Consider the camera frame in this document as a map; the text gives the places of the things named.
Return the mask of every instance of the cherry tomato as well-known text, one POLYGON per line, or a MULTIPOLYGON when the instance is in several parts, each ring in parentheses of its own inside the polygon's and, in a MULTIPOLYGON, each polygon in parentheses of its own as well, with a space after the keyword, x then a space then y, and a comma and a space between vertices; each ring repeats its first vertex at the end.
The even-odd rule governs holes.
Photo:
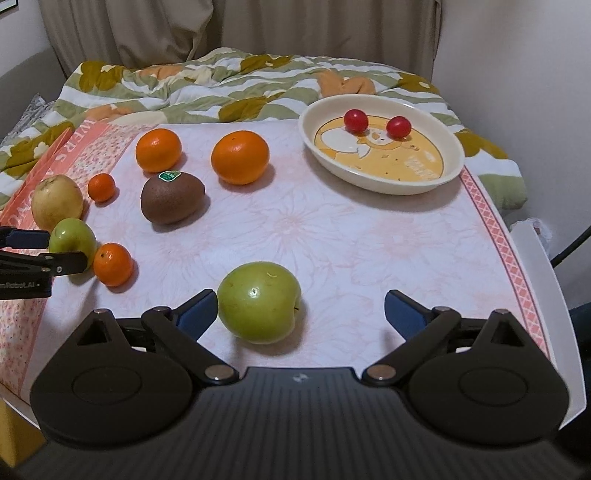
POLYGON ((404 116, 395 116, 394 118, 390 119, 386 125, 386 131, 392 138, 404 138, 411 132, 412 129, 413 126, 404 116))
POLYGON ((368 116, 357 109, 349 110, 343 120, 345 121, 347 132, 352 134, 362 134, 367 130, 369 125, 368 116))

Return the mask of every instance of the curtain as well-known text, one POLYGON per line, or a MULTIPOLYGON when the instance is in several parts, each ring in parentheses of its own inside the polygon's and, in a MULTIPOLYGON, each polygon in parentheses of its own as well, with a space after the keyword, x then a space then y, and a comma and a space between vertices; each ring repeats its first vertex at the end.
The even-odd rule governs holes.
POLYGON ((440 0, 40 0, 66 73, 178 63, 217 47, 385 63, 431 78, 440 0))

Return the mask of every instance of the blanket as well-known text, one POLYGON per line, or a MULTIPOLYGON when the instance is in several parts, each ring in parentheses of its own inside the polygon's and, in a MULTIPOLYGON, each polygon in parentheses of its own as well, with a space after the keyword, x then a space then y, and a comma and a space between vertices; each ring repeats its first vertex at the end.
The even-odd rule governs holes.
POLYGON ((198 60, 141 70, 82 63, 53 109, 0 148, 0 208, 49 146, 86 118, 128 125, 272 121, 297 118, 309 104, 340 93, 373 93, 432 114, 457 135, 466 167, 480 178, 499 210, 525 202, 517 164, 465 128, 428 80, 360 60, 218 48, 198 60))

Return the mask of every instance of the white wall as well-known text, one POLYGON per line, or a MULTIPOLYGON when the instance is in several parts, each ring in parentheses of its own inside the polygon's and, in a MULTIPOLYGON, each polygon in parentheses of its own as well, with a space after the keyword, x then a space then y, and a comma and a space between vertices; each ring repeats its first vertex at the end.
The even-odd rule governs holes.
POLYGON ((19 0, 0 14, 0 76, 49 47, 37 0, 19 0))
MULTIPOLYGON (((433 83, 463 123, 520 166, 552 254, 591 223, 591 2, 444 0, 433 83)), ((591 239, 556 269, 569 307, 591 301, 591 239)))

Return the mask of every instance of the plate rim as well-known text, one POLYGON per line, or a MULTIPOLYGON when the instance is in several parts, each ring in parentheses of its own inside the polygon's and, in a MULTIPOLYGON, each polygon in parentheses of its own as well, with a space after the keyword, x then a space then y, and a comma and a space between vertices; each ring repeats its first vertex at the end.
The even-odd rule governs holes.
POLYGON ((464 154, 462 144, 460 143, 457 136, 455 136, 455 134, 453 134, 452 132, 447 130, 445 124, 440 122, 437 118, 432 116, 430 113, 423 112, 422 110, 418 109, 416 107, 416 105, 413 105, 412 103, 408 103, 405 100, 399 102, 395 99, 391 99, 391 98, 387 98, 387 97, 380 97, 380 96, 376 96, 376 95, 367 95, 364 93, 346 93, 343 95, 333 95, 330 97, 325 97, 325 98, 322 98, 314 103, 311 103, 300 114, 300 117, 298 118, 298 130, 300 131, 300 136, 302 137, 302 140, 304 141, 306 147, 308 147, 314 153, 314 155, 321 156, 324 161, 330 163, 331 165, 333 165, 334 167, 336 167, 340 170, 347 171, 348 173, 351 173, 351 174, 355 175, 356 177, 365 178, 365 179, 372 180, 372 181, 382 183, 382 184, 392 185, 392 186, 396 186, 396 187, 417 187, 417 188, 425 187, 425 188, 432 189, 435 187, 439 187, 440 185, 443 185, 443 184, 448 183, 448 182, 452 181, 453 179, 455 179, 460 174, 460 172, 462 171, 462 169, 465 166, 466 156, 464 154), (398 106, 402 106, 403 108, 410 108, 410 109, 414 110, 414 112, 417 113, 419 116, 422 116, 423 118, 427 119, 427 122, 431 122, 431 121, 439 122, 441 124, 441 127, 444 128, 447 131, 447 133, 449 133, 450 137, 453 137, 453 140, 451 140, 451 142, 456 144, 456 148, 458 149, 458 152, 461 153, 460 161, 459 161, 458 165, 456 166, 456 168, 454 168, 450 173, 446 174, 445 176, 441 176, 438 179, 434 179, 434 180, 399 181, 399 180, 385 179, 385 178, 377 177, 375 175, 371 175, 368 173, 363 173, 363 172, 360 172, 359 170, 354 170, 350 167, 347 167, 347 166, 343 165, 342 163, 337 162, 336 160, 333 160, 332 158, 330 158, 328 155, 326 155, 325 153, 320 151, 312 143, 312 141, 310 141, 310 139, 308 138, 308 136, 306 135, 306 132, 304 130, 304 121, 306 120, 307 115, 310 114, 310 111, 312 111, 314 108, 318 108, 318 105, 321 105, 322 103, 336 102, 339 99, 354 98, 354 97, 357 97, 357 98, 363 97, 363 98, 367 98, 367 99, 371 98, 372 100, 370 100, 370 101, 375 101, 375 99, 379 99, 379 101, 396 103, 398 106))

